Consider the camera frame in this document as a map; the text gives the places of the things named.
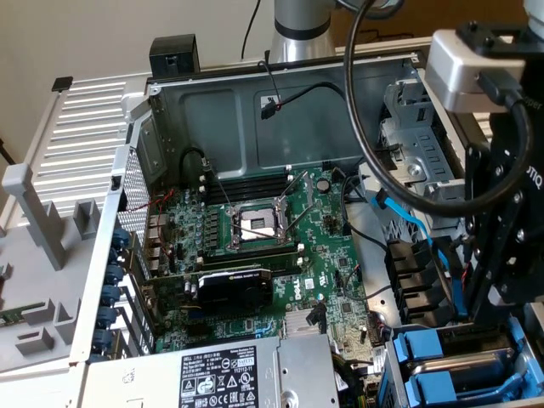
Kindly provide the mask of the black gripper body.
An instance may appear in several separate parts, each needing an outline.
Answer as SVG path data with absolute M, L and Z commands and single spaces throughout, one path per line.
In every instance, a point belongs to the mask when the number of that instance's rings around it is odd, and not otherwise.
M 530 166 L 519 185 L 524 197 L 503 254 L 518 264 L 543 263 L 543 62 L 526 64 L 521 79 L 524 103 L 534 129 Z M 510 170 L 519 150 L 515 121 L 508 114 L 492 114 L 491 164 Z

